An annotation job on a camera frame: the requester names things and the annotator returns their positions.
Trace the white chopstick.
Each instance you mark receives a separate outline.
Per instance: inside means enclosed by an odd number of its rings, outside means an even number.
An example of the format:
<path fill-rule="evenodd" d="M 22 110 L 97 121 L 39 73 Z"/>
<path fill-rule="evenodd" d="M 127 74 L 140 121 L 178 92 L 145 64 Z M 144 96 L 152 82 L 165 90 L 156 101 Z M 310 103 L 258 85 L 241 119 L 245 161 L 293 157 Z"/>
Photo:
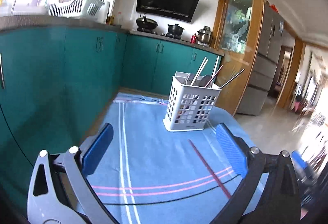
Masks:
<path fill-rule="evenodd" d="M 191 82 L 191 84 L 190 84 L 191 86 L 193 86 L 194 83 L 196 82 L 198 76 L 199 76 L 200 73 L 203 71 L 204 67 L 206 66 L 207 61 L 208 61 L 208 58 L 207 58 L 207 57 L 204 57 L 204 59 L 203 59 L 201 65 L 200 65 L 200 67 L 198 68 L 198 71 L 196 72 L 196 74 L 195 74 L 195 76 L 194 76 L 194 78 L 193 78 L 193 80 L 192 80 L 192 82 Z"/>
<path fill-rule="evenodd" d="M 221 56 L 218 55 L 217 58 L 216 58 L 216 62 L 215 62 L 215 65 L 213 67 L 213 72 L 212 72 L 211 76 L 214 76 L 214 74 L 218 70 L 218 65 L 220 64 L 220 60 L 221 60 Z"/>

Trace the blue striped table cloth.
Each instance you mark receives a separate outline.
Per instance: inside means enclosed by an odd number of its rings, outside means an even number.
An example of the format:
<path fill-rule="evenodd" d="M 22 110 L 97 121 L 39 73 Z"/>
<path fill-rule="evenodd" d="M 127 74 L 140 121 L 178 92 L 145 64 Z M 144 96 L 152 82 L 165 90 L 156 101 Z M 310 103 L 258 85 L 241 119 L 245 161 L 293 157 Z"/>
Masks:
<path fill-rule="evenodd" d="M 214 108 L 201 131 L 169 132 L 167 101 L 118 94 L 109 108 L 97 98 L 78 100 L 78 128 L 85 132 L 99 113 L 113 126 L 113 140 L 88 181 L 119 223 L 209 223 L 227 197 L 194 149 L 229 192 L 241 182 L 227 161 L 215 129 L 224 123 L 252 146 L 249 135 L 225 110 Z"/>

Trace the teal lower cabinets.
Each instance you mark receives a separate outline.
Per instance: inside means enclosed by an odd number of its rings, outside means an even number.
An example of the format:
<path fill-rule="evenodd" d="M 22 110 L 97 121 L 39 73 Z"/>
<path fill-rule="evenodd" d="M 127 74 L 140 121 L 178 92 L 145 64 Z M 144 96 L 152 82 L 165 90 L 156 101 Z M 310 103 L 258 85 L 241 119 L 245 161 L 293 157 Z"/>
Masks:
<path fill-rule="evenodd" d="M 118 90 L 126 38 L 65 26 L 1 32 L 1 187 L 20 209 L 40 150 L 78 144 Z"/>

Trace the black chopstick in holder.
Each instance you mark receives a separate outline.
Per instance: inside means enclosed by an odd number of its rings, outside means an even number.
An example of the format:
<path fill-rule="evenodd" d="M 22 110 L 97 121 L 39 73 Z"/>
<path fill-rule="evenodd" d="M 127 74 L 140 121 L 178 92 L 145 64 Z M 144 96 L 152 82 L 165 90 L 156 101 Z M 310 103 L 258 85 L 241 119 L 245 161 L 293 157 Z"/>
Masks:
<path fill-rule="evenodd" d="M 219 87 L 220 90 L 222 90 L 225 86 L 227 86 L 230 82 L 232 82 L 235 78 L 237 78 L 240 74 L 244 72 L 245 69 L 240 70 L 238 73 L 236 73 L 232 78 L 230 78 L 228 81 L 226 81 L 223 85 Z"/>

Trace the white perforated utensil holder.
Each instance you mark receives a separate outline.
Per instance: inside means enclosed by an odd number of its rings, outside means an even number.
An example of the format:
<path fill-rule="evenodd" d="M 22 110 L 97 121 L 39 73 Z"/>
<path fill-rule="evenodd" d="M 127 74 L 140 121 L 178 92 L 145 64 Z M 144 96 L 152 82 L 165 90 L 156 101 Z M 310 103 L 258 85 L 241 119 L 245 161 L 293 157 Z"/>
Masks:
<path fill-rule="evenodd" d="M 187 73 L 177 71 L 172 77 L 163 124 L 167 131 L 198 131 L 205 128 L 221 89 L 186 85 Z"/>

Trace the silver refrigerator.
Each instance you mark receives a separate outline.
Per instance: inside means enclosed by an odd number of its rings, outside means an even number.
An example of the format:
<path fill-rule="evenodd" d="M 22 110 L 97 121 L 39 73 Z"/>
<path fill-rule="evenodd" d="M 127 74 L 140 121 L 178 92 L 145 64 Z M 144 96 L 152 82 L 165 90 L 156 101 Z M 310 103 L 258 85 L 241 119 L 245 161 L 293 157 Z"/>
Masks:
<path fill-rule="evenodd" d="M 284 33 L 284 20 L 265 5 L 255 63 L 237 113 L 259 115 L 269 94 L 277 69 Z"/>

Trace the white chopstick in holder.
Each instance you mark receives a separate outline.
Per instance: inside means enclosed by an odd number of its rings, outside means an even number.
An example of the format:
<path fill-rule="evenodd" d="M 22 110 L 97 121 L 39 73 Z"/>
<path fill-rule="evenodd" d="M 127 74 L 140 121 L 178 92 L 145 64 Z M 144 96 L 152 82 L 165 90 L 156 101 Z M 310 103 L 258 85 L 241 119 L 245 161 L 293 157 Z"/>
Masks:
<path fill-rule="evenodd" d="M 218 70 L 218 65 L 220 64 L 220 60 L 221 60 L 221 56 L 218 55 L 217 58 L 216 58 L 216 62 L 215 62 L 215 65 L 213 67 L 213 72 L 212 72 L 211 76 L 214 76 L 214 74 Z"/>

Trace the glass wooden door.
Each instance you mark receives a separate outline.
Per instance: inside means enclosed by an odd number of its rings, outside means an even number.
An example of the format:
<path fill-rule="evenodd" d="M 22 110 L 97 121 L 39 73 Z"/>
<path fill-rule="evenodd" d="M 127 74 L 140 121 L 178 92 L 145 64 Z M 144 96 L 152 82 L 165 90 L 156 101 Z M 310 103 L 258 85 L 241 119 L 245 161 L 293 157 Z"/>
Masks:
<path fill-rule="evenodd" d="M 240 70 L 242 74 L 225 86 L 216 105 L 234 115 L 253 69 L 261 34 L 265 0 L 219 0 L 221 23 L 215 48 L 223 53 L 216 78 L 223 85 Z"/>

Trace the steel pot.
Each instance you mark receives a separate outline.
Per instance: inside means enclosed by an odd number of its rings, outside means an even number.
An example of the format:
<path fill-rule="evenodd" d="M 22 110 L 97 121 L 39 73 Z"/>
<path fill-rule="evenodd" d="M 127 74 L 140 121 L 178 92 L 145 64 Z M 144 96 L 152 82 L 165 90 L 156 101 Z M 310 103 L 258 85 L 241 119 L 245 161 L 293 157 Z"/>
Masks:
<path fill-rule="evenodd" d="M 213 35 L 211 32 L 211 28 L 208 26 L 204 26 L 197 32 L 197 42 L 200 42 L 201 44 L 211 44 L 212 38 Z"/>

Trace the red canister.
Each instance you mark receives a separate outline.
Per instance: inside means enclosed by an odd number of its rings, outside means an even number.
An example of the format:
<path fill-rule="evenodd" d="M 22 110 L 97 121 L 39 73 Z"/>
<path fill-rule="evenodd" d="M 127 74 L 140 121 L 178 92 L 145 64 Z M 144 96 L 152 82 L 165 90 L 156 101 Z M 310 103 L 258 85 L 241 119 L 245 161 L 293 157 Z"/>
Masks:
<path fill-rule="evenodd" d="M 190 43 L 192 43 L 192 44 L 196 44 L 196 41 L 197 41 L 197 34 L 194 33 L 194 34 L 192 35 L 192 37 L 191 37 Z"/>

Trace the black cooking pot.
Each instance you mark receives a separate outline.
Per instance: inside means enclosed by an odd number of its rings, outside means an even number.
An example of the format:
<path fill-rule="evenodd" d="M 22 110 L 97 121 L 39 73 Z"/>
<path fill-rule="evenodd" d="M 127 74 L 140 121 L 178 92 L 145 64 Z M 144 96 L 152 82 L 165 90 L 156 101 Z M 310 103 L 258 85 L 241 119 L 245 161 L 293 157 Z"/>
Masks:
<path fill-rule="evenodd" d="M 173 36 L 181 37 L 181 35 L 184 31 L 183 27 L 180 27 L 179 24 L 173 24 L 173 25 L 168 24 L 167 26 L 168 26 L 169 34 L 171 34 Z"/>

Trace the black wok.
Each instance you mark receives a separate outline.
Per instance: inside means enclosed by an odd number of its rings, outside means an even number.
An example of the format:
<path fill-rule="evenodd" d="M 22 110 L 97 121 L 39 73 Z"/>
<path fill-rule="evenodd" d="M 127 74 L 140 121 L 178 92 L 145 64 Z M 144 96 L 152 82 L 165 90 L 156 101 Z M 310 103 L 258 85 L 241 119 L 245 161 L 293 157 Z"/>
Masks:
<path fill-rule="evenodd" d="M 137 30 L 145 33 L 152 33 L 152 31 L 158 27 L 158 23 L 152 19 L 149 19 L 144 15 L 136 19 Z"/>

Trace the white dish rack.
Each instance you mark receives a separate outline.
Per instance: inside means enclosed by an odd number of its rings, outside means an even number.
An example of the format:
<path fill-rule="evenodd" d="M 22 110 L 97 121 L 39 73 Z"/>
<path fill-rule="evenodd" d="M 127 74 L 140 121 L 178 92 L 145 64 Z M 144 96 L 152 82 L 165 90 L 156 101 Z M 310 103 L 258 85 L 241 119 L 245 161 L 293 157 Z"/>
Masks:
<path fill-rule="evenodd" d="M 104 2 L 101 0 L 70 0 L 47 5 L 50 16 L 76 19 L 96 19 L 96 14 Z"/>

